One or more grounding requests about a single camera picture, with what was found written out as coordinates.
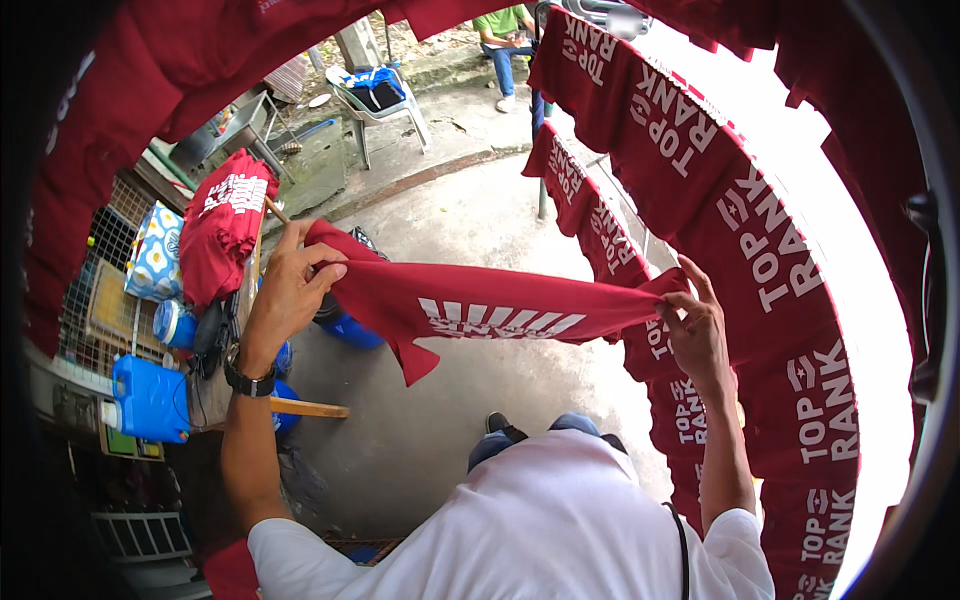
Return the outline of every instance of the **white sneaker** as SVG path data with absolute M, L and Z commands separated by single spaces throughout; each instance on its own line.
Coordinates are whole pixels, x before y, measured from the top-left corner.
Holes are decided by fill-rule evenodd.
M 516 96 L 505 96 L 503 100 L 496 103 L 496 109 L 500 112 L 510 112 L 516 104 Z

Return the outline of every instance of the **blue jeans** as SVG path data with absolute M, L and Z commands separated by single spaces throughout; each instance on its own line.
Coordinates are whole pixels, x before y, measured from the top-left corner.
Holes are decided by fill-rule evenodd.
M 560 415 L 560 418 L 553 421 L 553 424 L 550 425 L 550 429 L 578 429 L 584 433 L 589 433 L 591 436 L 600 437 L 600 430 L 593 424 L 590 417 L 583 413 L 574 413 L 572 411 L 565 415 Z M 503 433 L 502 430 L 488 433 L 483 437 L 483 440 L 480 440 L 473 448 L 473 451 L 470 452 L 470 458 L 467 462 L 467 473 L 471 472 L 473 468 L 480 463 L 491 458 L 491 456 L 496 456 L 514 444 L 515 442 L 508 438 L 507 434 Z
M 530 46 L 523 48 L 491 48 L 487 44 L 480 44 L 483 53 L 493 59 L 493 70 L 496 71 L 496 80 L 500 82 L 500 91 L 503 97 L 514 95 L 514 72 L 510 68 L 511 57 L 532 57 L 534 49 Z

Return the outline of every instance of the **blue container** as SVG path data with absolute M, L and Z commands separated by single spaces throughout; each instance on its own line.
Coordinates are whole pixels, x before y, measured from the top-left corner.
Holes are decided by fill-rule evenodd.
M 174 444 L 190 435 L 183 373 L 128 354 L 113 364 L 113 396 L 121 433 Z
M 276 372 L 281 375 L 285 375 L 294 368 L 294 351 L 290 348 L 290 341 L 287 340 L 283 343 L 283 346 L 280 347 L 280 351 L 276 354 L 276 359 L 274 360 L 276 365 Z
M 274 385 L 274 396 L 285 397 L 291 400 L 299 400 L 297 393 L 290 389 L 290 386 L 277 381 Z M 287 433 L 294 428 L 294 425 L 300 422 L 302 415 L 287 415 L 286 413 L 271 413 L 274 417 L 274 433 Z
M 193 349 L 197 318 L 178 300 L 164 300 L 154 313 L 154 336 L 170 348 Z
M 320 327 L 333 337 L 362 350 L 371 350 L 383 344 L 383 338 L 347 314 L 332 323 L 322 323 Z

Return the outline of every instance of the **shoulder strap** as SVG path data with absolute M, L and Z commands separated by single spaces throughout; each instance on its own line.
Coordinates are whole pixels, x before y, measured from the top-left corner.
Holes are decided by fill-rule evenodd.
M 677 509 L 673 508 L 673 504 L 664 502 L 663 506 L 670 509 L 670 514 L 673 515 L 673 520 L 677 523 L 677 531 L 680 533 L 680 555 L 684 562 L 684 593 L 681 597 L 683 600 L 690 600 L 690 555 L 686 548 L 684 524 L 680 521 L 680 515 L 677 514 Z

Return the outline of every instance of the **sleeve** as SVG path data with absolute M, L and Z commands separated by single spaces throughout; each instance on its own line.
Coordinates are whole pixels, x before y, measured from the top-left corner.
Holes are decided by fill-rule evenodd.
M 254 525 L 247 546 L 263 596 L 269 600 L 331 598 L 365 573 L 288 518 L 268 518 Z
M 490 28 L 490 20 L 484 14 L 473 19 L 473 31 L 482 32 L 485 29 Z
M 692 529 L 687 539 L 699 537 Z M 693 597 L 774 598 L 774 580 L 760 548 L 760 524 L 743 509 L 730 509 L 710 525 L 703 555 L 690 556 Z

